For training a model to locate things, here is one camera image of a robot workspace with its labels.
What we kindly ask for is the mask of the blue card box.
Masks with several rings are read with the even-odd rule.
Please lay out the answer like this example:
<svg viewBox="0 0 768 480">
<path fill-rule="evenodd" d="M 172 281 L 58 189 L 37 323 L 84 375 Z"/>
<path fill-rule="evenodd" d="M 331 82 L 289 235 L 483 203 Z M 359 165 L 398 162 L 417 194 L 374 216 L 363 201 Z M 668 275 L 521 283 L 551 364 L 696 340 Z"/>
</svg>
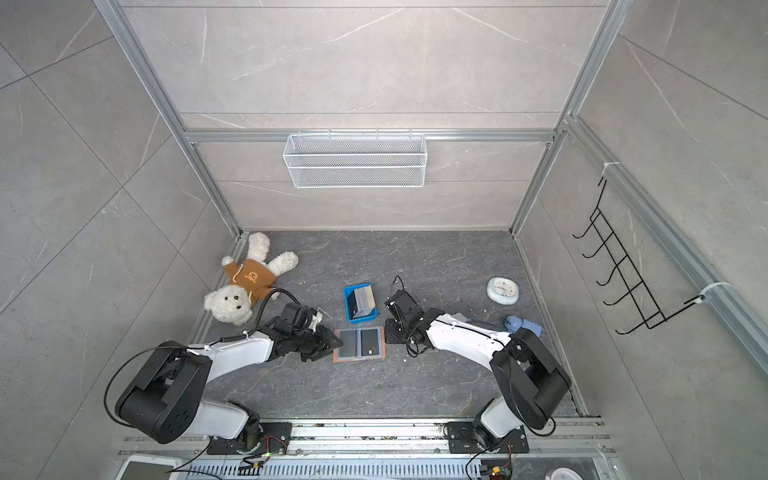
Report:
<svg viewBox="0 0 768 480">
<path fill-rule="evenodd" d="M 364 283 L 343 290 L 347 320 L 359 324 L 374 320 L 378 315 L 372 285 Z"/>
</svg>

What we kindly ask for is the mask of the black VIP credit card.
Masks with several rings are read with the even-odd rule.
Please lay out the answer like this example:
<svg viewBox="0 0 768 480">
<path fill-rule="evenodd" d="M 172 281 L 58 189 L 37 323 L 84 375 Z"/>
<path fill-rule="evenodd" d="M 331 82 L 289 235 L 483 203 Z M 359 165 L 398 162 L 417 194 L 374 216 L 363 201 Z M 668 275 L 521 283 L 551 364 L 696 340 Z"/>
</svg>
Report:
<svg viewBox="0 0 768 480">
<path fill-rule="evenodd" d="M 363 358 L 382 358 L 384 350 L 382 345 L 382 331 L 380 327 L 360 330 L 359 336 L 360 355 Z"/>
</svg>

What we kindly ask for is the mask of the tan leather card holder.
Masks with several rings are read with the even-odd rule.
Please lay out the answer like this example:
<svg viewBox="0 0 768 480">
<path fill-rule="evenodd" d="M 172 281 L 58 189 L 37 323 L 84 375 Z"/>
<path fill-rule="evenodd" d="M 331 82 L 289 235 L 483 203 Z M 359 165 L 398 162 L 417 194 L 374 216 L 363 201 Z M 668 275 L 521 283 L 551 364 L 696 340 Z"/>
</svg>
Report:
<svg viewBox="0 0 768 480">
<path fill-rule="evenodd" d="M 334 363 L 381 360 L 386 357 L 384 329 L 368 327 L 334 331 L 342 345 L 333 352 Z"/>
</svg>

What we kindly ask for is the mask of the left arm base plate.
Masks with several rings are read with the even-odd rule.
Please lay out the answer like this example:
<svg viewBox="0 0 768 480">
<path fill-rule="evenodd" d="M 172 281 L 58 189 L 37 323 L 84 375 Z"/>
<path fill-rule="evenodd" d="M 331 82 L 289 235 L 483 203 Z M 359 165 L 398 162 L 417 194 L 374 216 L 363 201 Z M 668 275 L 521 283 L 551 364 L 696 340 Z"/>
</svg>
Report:
<svg viewBox="0 0 768 480">
<path fill-rule="evenodd" d="M 291 422 L 266 422 L 246 426 L 235 439 L 215 437 L 206 449 L 208 455 L 259 456 L 286 453 L 291 441 Z"/>
</svg>

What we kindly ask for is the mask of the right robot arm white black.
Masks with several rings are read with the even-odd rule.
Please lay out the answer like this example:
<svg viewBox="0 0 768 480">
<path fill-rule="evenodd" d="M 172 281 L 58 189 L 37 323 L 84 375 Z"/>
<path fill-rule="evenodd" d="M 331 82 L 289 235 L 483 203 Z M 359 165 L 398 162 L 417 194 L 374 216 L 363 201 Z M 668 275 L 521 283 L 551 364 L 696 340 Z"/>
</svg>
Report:
<svg viewBox="0 0 768 480">
<path fill-rule="evenodd" d="M 385 330 L 388 343 L 405 345 L 413 358 L 429 349 L 452 352 L 493 374 L 500 396 L 473 420 L 473 436 L 484 448 L 500 448 L 513 432 L 554 433 L 545 427 L 554 421 L 572 381 L 533 331 L 492 331 L 440 309 L 424 310 L 404 289 L 384 305 L 392 315 Z"/>
</svg>

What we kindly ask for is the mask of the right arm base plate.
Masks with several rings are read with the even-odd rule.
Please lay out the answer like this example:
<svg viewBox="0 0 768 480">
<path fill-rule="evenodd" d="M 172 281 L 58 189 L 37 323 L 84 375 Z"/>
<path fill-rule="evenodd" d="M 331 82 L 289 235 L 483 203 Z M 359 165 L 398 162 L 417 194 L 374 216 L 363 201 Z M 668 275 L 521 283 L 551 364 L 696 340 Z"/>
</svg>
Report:
<svg viewBox="0 0 768 480">
<path fill-rule="evenodd" d="M 494 437 L 480 424 L 469 421 L 447 422 L 443 425 L 443 434 L 448 441 L 451 454 L 509 452 L 513 454 L 529 453 L 530 447 L 523 427 L 511 430 L 504 438 Z"/>
</svg>

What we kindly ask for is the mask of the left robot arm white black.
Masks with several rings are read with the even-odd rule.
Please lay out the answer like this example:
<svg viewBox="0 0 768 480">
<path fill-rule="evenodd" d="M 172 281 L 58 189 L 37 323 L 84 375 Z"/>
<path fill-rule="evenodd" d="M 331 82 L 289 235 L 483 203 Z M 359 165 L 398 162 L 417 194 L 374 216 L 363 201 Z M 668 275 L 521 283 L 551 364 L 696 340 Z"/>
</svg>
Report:
<svg viewBox="0 0 768 480">
<path fill-rule="evenodd" d="M 143 366 L 114 404 L 103 395 L 103 407 L 115 424 L 137 429 L 159 444 L 184 435 L 229 440 L 241 452 L 263 442 L 259 415 L 238 403 L 204 398 L 207 385 L 230 373 L 296 352 L 303 362 L 316 361 L 343 346 L 321 313 L 301 304 L 289 291 L 276 288 L 290 302 L 280 315 L 238 335 L 210 344 L 166 341 L 132 356 L 146 354 Z"/>
</svg>

